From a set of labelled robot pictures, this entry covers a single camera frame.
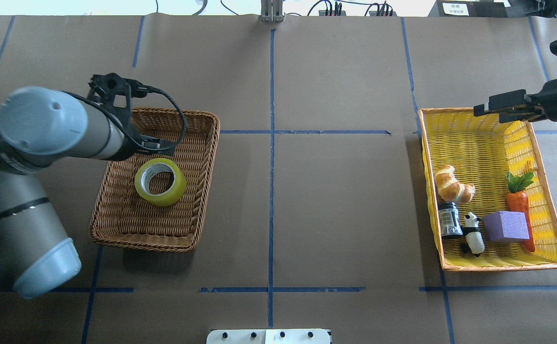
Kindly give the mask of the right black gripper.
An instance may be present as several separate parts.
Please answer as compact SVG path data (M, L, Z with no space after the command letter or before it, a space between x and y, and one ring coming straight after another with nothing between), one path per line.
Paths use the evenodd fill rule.
M500 123L533 123L541 120L557 122L557 79L546 82L541 91L531 98L534 104L541 108L541 112L530 112L529 108L532 105L526 91L516 90L490 96L486 104L473 107L473 115L497 113Z

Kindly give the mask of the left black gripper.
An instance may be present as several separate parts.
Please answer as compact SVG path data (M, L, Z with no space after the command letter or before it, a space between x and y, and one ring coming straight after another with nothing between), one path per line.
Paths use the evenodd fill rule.
M112 155L112 161L125 161L134 154L174 156L176 143L141 135L138 131L134 130L134 127L126 129L121 124L117 124L116 128L123 135L124 139L117 152Z

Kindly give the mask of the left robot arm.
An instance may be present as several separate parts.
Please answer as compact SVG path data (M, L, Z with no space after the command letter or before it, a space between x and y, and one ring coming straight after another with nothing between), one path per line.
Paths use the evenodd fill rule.
M132 109L112 112L112 94L88 98L38 86L12 92L0 109L0 294L34 299L77 276L82 263L38 172L65 157L123 161L173 152L140 135Z

